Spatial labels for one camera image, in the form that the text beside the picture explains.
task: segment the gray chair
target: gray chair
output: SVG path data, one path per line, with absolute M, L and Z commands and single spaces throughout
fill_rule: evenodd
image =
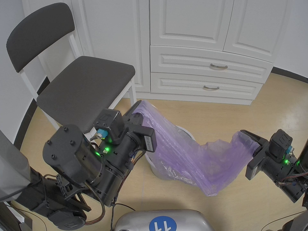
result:
M 91 137 L 96 132 L 93 122 L 103 109 L 114 108 L 127 91 L 131 104 L 136 102 L 135 69 L 124 63 L 80 56 L 74 30 L 68 5 L 54 3 L 24 18 L 10 34 L 6 48 L 16 72 L 52 125 L 58 129 L 55 121 L 75 124 Z M 76 59 L 37 95 L 23 68 L 65 35 Z

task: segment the light wood floor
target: light wood floor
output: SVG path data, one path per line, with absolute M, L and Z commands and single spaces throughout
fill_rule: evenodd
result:
M 246 129 L 266 139 L 279 128 L 293 137 L 295 156 L 301 152 L 308 138 L 308 84 L 284 76 L 271 74 L 256 100 L 250 106 L 199 103 L 184 101 L 149 100 L 171 122 L 189 130 L 197 142 L 222 139 L 230 141 L 232 135 Z M 129 99 L 122 99 L 116 109 L 124 113 Z M 30 165 L 41 174 L 53 173 L 44 162 L 44 143 L 55 132 L 38 108 L 30 123 L 21 152 Z M 98 202 L 87 198 L 92 207 L 88 220 L 100 215 Z M 217 196 L 206 197 L 197 187 L 179 181 L 156 178 L 145 158 L 142 158 L 126 180 L 118 203 L 136 210 L 194 209 L 202 212 L 216 231 L 260 231 L 275 219 L 304 210 L 302 199 L 292 203 L 267 176 L 260 172 L 249 181 L 245 169 Z M 129 210 L 116 206 L 115 221 Z M 106 208 L 104 219 L 80 230 L 110 230 L 111 208 Z M 34 230 L 44 230 L 36 217 Z M 49 231 L 58 230 L 47 218 L 42 218 Z M 290 220 L 286 218 L 269 225 L 267 229 L 281 229 Z

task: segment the bucket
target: bucket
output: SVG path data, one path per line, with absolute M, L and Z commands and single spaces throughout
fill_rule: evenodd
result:
M 179 129 L 181 129 L 182 131 L 184 131 L 189 137 L 191 137 L 194 141 L 196 141 L 195 140 L 195 138 L 194 138 L 194 136 L 189 132 L 189 131 L 187 131 L 186 129 L 184 129 L 184 128 L 182 128 L 182 127 L 180 127 L 180 126 L 177 126 Z M 156 176 L 156 177 L 158 177 L 158 178 L 160 178 L 160 179 L 162 179 L 162 180 L 171 180 L 170 178 L 168 178 L 167 176 L 164 176 L 164 175 L 162 175 L 157 169 L 156 169 L 156 167 L 154 166 L 154 164 L 152 163 L 152 161 L 151 161 L 151 159 L 149 158 L 149 156 L 145 153 L 145 158 L 147 159 L 147 161 L 148 161 L 148 163 L 149 163 L 149 165 L 150 165 L 150 167 L 151 167 L 151 170 L 152 170 L 152 172 L 153 172 L 153 174 Z

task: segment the wall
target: wall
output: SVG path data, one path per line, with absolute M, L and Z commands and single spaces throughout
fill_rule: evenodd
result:
M 308 0 L 293 0 L 289 24 L 274 66 L 308 78 Z
M 33 99 L 6 51 L 7 38 L 24 17 L 21 0 L 0 0 L 0 130 L 12 143 Z M 25 72 L 38 90 L 46 75 L 37 57 Z

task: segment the drawer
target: drawer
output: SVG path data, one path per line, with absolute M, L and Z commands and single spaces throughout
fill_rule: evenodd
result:
M 265 83 L 273 68 L 273 63 L 222 51 L 150 46 L 150 52 L 151 72 L 217 76 Z
M 261 87 L 261 83 L 221 77 L 151 73 L 152 93 L 201 95 L 254 100 Z

